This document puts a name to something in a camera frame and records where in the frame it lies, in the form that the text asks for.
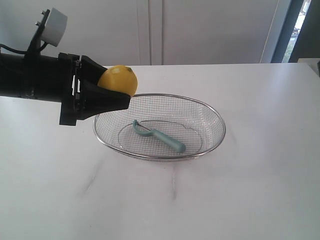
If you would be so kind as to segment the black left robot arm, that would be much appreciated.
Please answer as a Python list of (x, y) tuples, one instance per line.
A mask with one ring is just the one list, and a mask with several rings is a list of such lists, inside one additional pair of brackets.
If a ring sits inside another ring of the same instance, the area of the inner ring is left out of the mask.
[(106, 68), (88, 56), (60, 53), (58, 57), (0, 55), (0, 94), (61, 104), (59, 123), (126, 110), (131, 97), (98, 86)]

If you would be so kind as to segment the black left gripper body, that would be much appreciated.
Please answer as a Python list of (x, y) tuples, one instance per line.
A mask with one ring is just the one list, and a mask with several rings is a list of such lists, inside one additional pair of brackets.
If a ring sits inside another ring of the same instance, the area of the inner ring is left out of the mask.
[(59, 124), (75, 126), (80, 115), (80, 93), (78, 92), (81, 67), (80, 56), (60, 52), (58, 61), (61, 64), (62, 96)]

